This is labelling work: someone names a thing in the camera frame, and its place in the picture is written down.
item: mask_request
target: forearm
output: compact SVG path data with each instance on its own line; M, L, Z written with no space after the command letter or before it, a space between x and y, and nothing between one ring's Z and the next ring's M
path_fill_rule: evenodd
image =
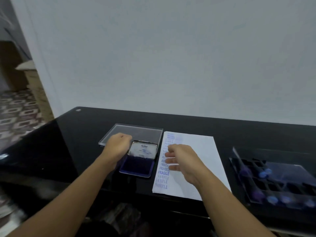
M197 189L220 237L273 237L211 172L198 177Z
M9 237L74 236L110 172L105 164L96 162Z

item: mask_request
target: black table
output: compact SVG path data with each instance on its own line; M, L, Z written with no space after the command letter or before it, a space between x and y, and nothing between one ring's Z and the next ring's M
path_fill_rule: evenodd
M28 176L61 185L71 183L101 153L98 142L115 123L213 136L233 194L263 224L272 229L316 234L313 212L248 204L228 159L233 146L311 153L312 158L295 160L295 164L303 165L315 176L315 126L76 107L2 151L9 156L0 160L0 181L23 185L27 182L23 177ZM149 179L124 175L118 170L110 173L100 194L141 203L166 215L175 211L207 217L200 201L152 193L157 163L158 158Z

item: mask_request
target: white paper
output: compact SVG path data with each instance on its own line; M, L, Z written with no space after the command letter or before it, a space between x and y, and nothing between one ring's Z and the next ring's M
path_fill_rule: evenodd
M205 135L190 135L165 131L159 155L158 167L153 185L153 193L160 193L195 200L202 200L197 189L188 183L181 172L169 171L165 163L168 145L189 145L200 157L206 167L231 191L224 167L219 157L214 138Z

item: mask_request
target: patterned floor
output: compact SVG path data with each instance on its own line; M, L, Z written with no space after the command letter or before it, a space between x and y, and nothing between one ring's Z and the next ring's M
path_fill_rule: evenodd
M0 93L0 150L20 140L42 121L30 90Z

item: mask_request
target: left hand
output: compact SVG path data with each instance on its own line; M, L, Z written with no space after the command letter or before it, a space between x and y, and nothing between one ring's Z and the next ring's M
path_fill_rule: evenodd
M127 153L131 139L131 135L122 133L112 135L97 161L106 164L110 171L114 170L116 163Z

